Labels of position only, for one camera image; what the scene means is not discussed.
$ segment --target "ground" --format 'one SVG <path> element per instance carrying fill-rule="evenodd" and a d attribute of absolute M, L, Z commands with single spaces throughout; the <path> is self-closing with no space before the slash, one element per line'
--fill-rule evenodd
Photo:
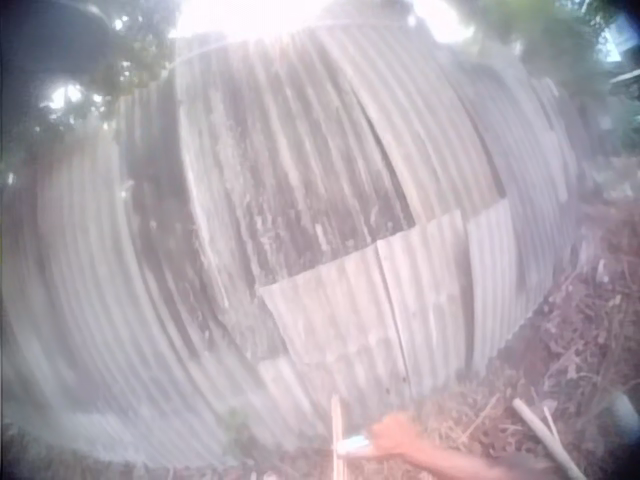
<path fill-rule="evenodd" d="M 587 202 L 576 262 L 482 378 L 469 378 L 414 411 L 425 435 L 487 457 L 524 452 L 552 465 L 514 412 L 523 399 L 543 421 L 547 408 L 558 435 L 588 478 L 598 478 L 618 441 L 607 401 L 624 391 L 640 405 L 640 202 Z M 28 441 L 14 434 L 3 451 L 20 456 Z M 329 480 L 329 451 L 300 452 L 272 465 L 217 472 L 106 465 L 76 455 L 31 458 L 36 478 Z M 353 462 L 350 480 L 429 477 L 399 461 Z"/>

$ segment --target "dirt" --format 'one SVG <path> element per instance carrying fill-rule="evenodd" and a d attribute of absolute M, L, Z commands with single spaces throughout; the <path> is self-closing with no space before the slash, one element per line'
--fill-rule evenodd
<path fill-rule="evenodd" d="M 490 362 L 486 375 L 463 380 L 414 410 L 427 437 L 487 457 L 520 452 L 552 464 L 511 407 L 519 397 L 545 423 L 546 407 L 578 467 L 590 479 L 601 475 L 619 441 L 607 400 L 622 390 L 640 406 L 640 203 L 585 205 L 583 224 L 578 264 L 559 278 L 532 318 Z M 223 472 L 149 471 L 77 456 L 49 457 L 42 456 L 40 463 L 54 478 L 328 480 L 332 475 L 328 451 L 300 452 L 271 465 Z M 349 478 L 431 477 L 392 460 L 352 462 Z"/>

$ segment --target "corrugated iron wall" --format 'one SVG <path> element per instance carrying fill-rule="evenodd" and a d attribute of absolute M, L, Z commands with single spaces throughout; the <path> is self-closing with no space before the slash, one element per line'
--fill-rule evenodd
<path fill-rule="evenodd" d="M 184 41 L 115 128 L 19 174 L 4 414 L 100 458 L 226 465 L 328 441 L 333 393 L 359 428 L 485 368 L 572 242 L 577 127 L 549 84 L 367 8 Z"/>

